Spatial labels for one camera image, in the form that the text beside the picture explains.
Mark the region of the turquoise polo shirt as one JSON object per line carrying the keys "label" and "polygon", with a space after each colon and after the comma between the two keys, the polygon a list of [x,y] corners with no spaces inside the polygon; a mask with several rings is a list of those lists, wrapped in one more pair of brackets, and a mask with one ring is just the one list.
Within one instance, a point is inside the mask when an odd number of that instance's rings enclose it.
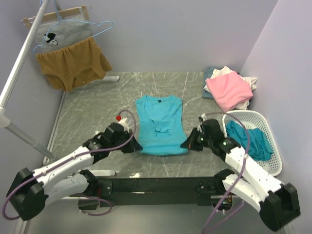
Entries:
{"label": "turquoise polo shirt", "polygon": [[182,99],[143,96],[136,100],[139,117],[138,142],[142,154],[152,156],[183,155],[188,152],[181,148],[187,139],[182,124]]}

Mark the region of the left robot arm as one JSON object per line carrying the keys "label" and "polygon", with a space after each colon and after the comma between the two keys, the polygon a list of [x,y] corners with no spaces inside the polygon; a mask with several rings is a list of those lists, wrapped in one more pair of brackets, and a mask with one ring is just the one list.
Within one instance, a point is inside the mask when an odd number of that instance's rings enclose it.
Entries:
{"label": "left robot arm", "polygon": [[98,178],[87,167],[105,159],[110,152],[132,153],[142,150],[135,129],[122,121],[111,123],[104,132],[84,142],[69,155],[33,171],[19,171],[7,193],[2,216],[11,204],[24,221],[37,216],[46,206],[71,195],[100,201],[102,189]]}

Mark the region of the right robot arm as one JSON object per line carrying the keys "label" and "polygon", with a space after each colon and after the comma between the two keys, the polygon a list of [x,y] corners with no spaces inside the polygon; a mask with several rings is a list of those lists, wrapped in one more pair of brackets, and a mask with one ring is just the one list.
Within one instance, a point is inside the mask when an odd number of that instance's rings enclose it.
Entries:
{"label": "right robot arm", "polygon": [[198,152],[210,148],[232,167],[215,174],[217,192],[240,197],[258,211],[263,223],[274,232],[301,215],[298,192],[291,183],[282,183],[249,157],[237,141],[224,137],[216,119],[202,116],[199,121],[181,147]]}

